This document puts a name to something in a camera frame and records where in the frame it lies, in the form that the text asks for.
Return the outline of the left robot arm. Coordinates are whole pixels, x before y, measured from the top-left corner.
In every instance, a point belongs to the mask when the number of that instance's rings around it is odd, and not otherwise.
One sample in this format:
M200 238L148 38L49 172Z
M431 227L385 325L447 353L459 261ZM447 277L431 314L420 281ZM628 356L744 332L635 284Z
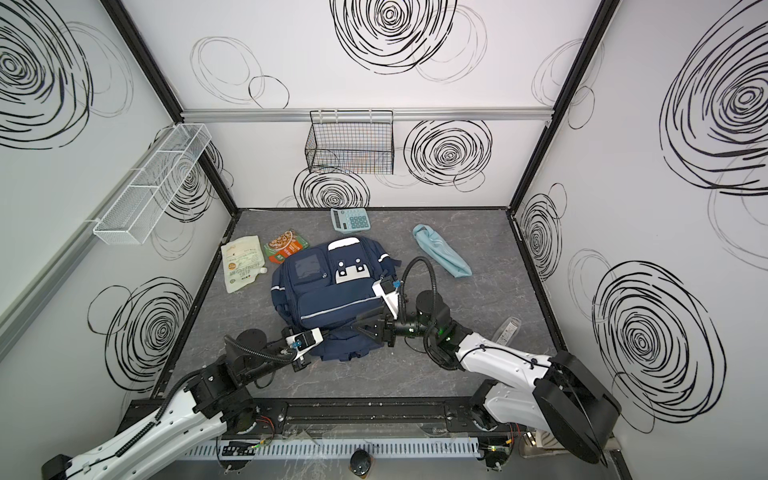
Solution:
M224 337L227 353L184 375L160 406L101 445L74 457L59 454L41 467L43 479L147 479L194 447L224 434L246 408L247 386L290 365L323 342L318 328L258 348Z

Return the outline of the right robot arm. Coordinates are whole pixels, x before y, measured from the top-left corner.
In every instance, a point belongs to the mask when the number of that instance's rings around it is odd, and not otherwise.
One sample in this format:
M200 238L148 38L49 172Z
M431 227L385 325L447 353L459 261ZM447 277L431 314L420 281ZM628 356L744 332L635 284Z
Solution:
M384 305L359 315L352 327L381 344L421 338L424 351L441 368L490 380L480 411L493 422L544 430L580 460L602 461L622 408L570 352L547 356L495 343L454 320L442 297L431 291L419 294L414 312L404 304Z

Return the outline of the navy blue student backpack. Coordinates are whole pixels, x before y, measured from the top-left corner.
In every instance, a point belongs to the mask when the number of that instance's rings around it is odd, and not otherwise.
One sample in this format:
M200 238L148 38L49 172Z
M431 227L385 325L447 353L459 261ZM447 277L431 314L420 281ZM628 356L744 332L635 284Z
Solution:
M401 262L376 240L348 236L301 250L272 275L271 298L280 317L296 332L319 329L323 341L309 351L323 361L350 361L381 347L356 332L360 314L382 307L374 292L382 279L397 278Z

